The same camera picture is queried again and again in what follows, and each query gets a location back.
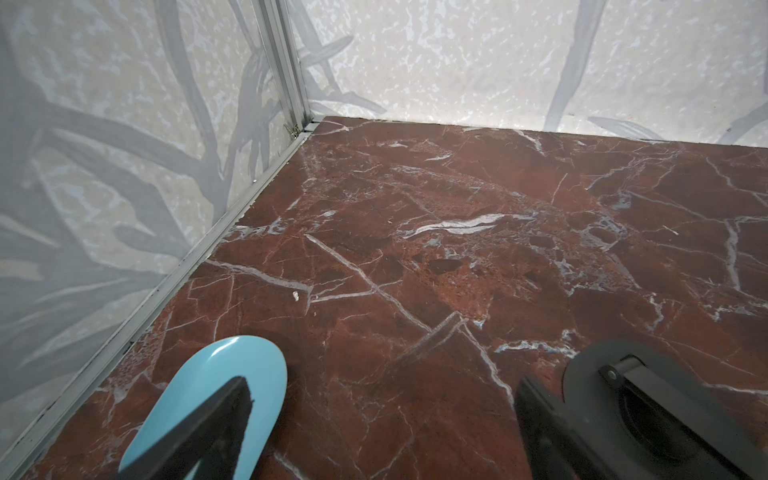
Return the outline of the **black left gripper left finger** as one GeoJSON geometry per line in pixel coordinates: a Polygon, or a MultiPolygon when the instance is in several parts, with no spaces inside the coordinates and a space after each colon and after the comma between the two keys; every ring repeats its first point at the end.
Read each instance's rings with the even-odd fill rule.
{"type": "Polygon", "coordinates": [[[232,479],[252,405],[246,379],[229,380],[117,477],[232,479]]]}

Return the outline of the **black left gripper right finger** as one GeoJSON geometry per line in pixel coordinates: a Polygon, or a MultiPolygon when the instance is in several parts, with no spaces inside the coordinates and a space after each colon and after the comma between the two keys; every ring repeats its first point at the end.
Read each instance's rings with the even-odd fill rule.
{"type": "Polygon", "coordinates": [[[535,377],[520,380],[514,405],[534,479],[653,477],[535,377]]]}

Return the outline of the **dark grey phone stand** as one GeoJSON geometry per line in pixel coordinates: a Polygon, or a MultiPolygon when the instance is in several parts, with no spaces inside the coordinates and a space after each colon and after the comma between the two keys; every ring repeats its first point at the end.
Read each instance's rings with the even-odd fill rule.
{"type": "Polygon", "coordinates": [[[607,340],[562,378],[566,406],[656,479],[764,479],[767,456],[691,374],[641,343],[607,340]]]}

